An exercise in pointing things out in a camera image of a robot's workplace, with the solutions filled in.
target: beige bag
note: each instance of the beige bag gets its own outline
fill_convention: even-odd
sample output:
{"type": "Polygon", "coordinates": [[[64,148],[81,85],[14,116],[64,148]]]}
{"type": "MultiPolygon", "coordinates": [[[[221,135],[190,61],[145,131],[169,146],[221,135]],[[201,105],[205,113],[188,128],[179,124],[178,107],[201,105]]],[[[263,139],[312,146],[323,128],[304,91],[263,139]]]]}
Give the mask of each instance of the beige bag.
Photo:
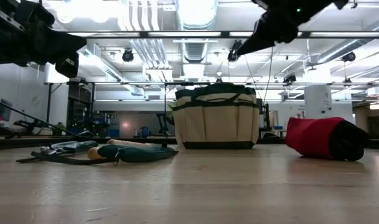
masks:
{"type": "Polygon", "coordinates": [[[175,136],[187,149],[252,148],[258,139],[256,93],[252,88],[218,83],[177,91],[175,136]]]}

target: wooden table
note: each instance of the wooden table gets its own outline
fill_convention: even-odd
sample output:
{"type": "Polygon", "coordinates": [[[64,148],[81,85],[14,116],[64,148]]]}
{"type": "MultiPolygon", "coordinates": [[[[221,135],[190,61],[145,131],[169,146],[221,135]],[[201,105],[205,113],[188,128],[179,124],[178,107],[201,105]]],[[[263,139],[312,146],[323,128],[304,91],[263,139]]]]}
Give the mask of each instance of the wooden table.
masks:
{"type": "Polygon", "coordinates": [[[185,150],[173,159],[16,164],[0,151],[0,223],[379,223],[379,151],[304,159],[283,145],[185,150]]]}

